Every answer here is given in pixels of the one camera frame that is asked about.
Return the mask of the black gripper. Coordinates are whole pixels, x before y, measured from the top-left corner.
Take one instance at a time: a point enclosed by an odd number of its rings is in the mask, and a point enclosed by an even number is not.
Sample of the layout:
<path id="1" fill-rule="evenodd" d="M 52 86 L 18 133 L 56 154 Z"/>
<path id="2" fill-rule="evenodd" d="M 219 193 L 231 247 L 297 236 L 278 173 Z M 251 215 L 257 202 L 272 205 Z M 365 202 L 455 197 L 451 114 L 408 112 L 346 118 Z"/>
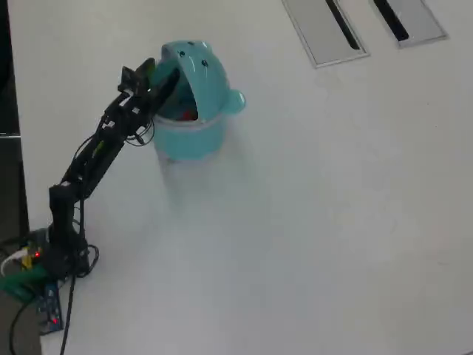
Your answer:
<path id="1" fill-rule="evenodd" d="M 138 67 L 138 76 L 146 89 L 149 89 L 151 86 L 150 80 L 154 71 L 155 59 L 152 57 L 147 58 Z M 139 124 L 147 124 L 171 97 L 179 80 L 180 71 L 173 69 L 159 87 L 152 87 L 142 96 L 133 97 L 130 109 L 133 120 L 137 121 Z"/>

